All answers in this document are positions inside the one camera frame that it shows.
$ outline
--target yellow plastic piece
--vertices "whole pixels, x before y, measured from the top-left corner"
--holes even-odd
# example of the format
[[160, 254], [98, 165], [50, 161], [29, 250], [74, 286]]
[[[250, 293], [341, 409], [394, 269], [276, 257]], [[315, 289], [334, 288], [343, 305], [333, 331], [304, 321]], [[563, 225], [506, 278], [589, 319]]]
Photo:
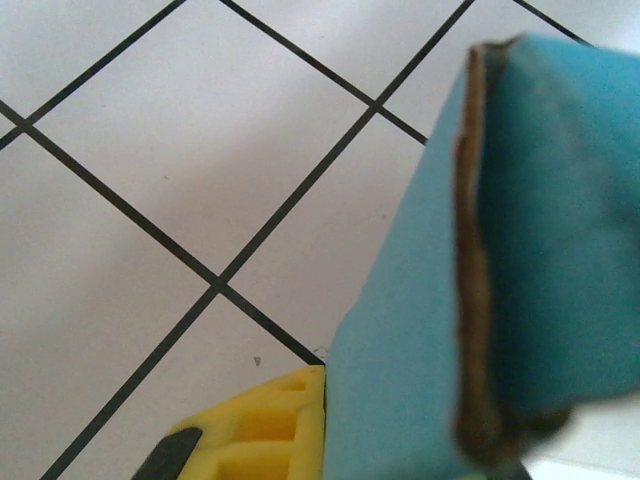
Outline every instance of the yellow plastic piece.
[[179, 480], [321, 480], [324, 367], [272, 380], [175, 425], [202, 437]]

